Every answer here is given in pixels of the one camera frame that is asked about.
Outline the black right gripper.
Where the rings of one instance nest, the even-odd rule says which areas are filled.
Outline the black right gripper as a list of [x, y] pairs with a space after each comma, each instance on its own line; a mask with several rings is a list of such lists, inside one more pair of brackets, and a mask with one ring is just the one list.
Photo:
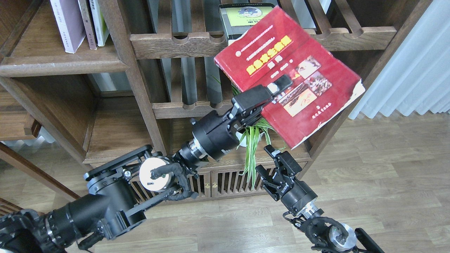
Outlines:
[[314, 204], [317, 194], [304, 182], [296, 178], [302, 171], [300, 165], [288, 151], [280, 152], [271, 144], [264, 147], [265, 152], [274, 160], [275, 174], [262, 165], [255, 167], [263, 182], [263, 188], [275, 200], [280, 200], [289, 213], [316, 213]]

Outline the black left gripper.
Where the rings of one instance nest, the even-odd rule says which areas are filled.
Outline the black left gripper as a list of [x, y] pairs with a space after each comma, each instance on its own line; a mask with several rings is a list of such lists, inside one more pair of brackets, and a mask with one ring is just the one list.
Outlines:
[[235, 133], [260, 121], [262, 109], [292, 83], [290, 78], [279, 78], [267, 86], [257, 85], [233, 97], [232, 108], [224, 114], [211, 111], [194, 122], [190, 162], [205, 160], [206, 156], [219, 160], [237, 147], [240, 140]]

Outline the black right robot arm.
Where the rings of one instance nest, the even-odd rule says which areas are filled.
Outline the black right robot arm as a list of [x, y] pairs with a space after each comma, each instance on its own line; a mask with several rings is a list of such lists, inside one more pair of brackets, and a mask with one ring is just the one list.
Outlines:
[[272, 157], [275, 174], [270, 175], [262, 165], [256, 167], [263, 182], [263, 188], [275, 201], [281, 201], [287, 208], [283, 214], [296, 229], [303, 232], [312, 243], [311, 249], [322, 253], [381, 253], [383, 250], [362, 229], [352, 229], [345, 223], [323, 216], [317, 208], [317, 194], [296, 175], [301, 166], [288, 151], [280, 152], [273, 146], [265, 146]]

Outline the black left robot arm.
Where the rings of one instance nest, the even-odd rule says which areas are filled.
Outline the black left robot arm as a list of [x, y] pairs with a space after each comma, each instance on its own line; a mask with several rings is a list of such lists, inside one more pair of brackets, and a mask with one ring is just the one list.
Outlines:
[[[197, 176], [209, 157], [220, 160], [236, 148], [240, 143], [236, 132], [260, 120], [262, 109], [291, 85], [283, 75], [238, 94], [223, 115], [211, 111], [199, 121], [193, 119], [193, 139], [172, 156], [152, 153], [152, 146], [145, 145], [85, 173], [89, 193], [62, 208], [44, 215], [32, 209], [6, 214], [1, 217], [1, 252], [64, 253], [77, 240], [81, 240], [78, 248], [88, 251], [104, 238], [113, 240], [130, 232], [145, 221], [146, 210], [163, 201], [197, 197], [188, 176]], [[151, 172], [151, 179], [163, 174], [173, 178], [162, 193], [138, 203], [130, 180], [153, 158], [163, 165]]]

